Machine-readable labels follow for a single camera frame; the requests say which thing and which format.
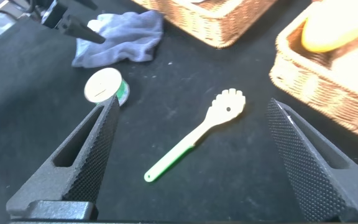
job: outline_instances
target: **pasta server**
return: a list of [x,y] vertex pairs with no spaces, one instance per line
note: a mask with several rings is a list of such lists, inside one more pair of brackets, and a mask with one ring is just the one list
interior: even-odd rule
[[233,88],[223,90],[222,94],[216,96],[216,99],[212,101],[212,106],[208,108],[205,120],[151,167],[145,173],[144,179],[147,182],[155,180],[187,150],[193,148],[197,140],[199,140],[205,132],[213,126],[228,122],[237,117],[245,105],[246,98],[242,95],[240,90]]

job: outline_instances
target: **table surface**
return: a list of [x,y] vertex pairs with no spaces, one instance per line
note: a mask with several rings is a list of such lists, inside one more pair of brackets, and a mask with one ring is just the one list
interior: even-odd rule
[[[70,3],[84,22],[145,9],[127,0]],[[358,162],[358,138],[277,90],[275,38],[310,3],[279,1],[232,47],[214,49],[165,23],[151,62],[112,65],[131,88],[97,201],[100,220],[302,221],[264,117],[271,97],[289,104]],[[0,223],[6,201],[94,104],[83,88],[98,69],[72,68],[75,39],[29,19],[0,36]],[[244,114],[213,129],[158,181],[143,174],[202,122],[224,89],[247,97]]]

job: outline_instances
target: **yellow object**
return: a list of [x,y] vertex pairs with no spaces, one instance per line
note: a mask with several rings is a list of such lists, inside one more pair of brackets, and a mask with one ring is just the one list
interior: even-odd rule
[[358,38],[358,0],[325,0],[306,20],[302,45],[310,52],[334,50]]

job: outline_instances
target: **wicker basket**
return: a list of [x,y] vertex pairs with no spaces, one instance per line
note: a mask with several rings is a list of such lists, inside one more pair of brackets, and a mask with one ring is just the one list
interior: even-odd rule
[[274,85],[358,135],[358,92],[341,84],[333,74],[328,54],[308,53],[301,32],[315,3],[277,37],[277,57],[270,72]]
[[276,0],[133,0],[197,39],[217,48],[232,45]]

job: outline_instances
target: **towel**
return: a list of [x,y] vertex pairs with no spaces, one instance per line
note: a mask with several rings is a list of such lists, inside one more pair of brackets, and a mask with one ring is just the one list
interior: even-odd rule
[[160,42],[163,16],[157,11],[142,14],[101,14],[88,27],[106,38],[103,44],[77,39],[73,67],[94,68],[128,58],[133,62],[153,60],[154,47]]

